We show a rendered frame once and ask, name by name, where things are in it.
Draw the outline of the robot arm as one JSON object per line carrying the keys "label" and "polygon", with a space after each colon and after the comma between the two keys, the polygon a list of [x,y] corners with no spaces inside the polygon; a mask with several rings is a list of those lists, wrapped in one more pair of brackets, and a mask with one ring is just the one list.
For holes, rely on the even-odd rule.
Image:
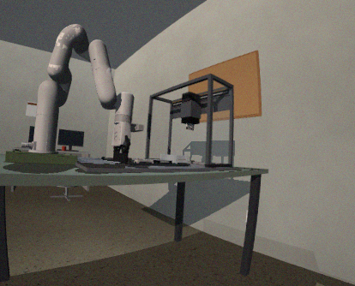
{"label": "robot arm", "polygon": [[100,104],[106,110],[116,110],[115,122],[130,122],[131,132],[144,129],[144,125],[132,123],[134,95],[129,92],[116,94],[105,43],[96,39],[89,44],[85,29],[72,24],[57,37],[47,68],[52,80],[45,80],[39,86],[33,141],[21,143],[21,147],[31,149],[28,152],[58,154],[55,152],[58,114],[69,95],[72,49],[91,63]]}

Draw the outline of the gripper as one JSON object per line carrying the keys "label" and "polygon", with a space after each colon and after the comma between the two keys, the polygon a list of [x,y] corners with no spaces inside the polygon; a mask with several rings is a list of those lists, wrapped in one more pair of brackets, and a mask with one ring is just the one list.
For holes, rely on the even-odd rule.
{"label": "gripper", "polygon": [[[114,130],[111,145],[114,146],[113,162],[128,163],[130,147],[130,122],[114,122]],[[116,150],[117,149],[117,150]],[[120,154],[120,150],[122,151]]]}

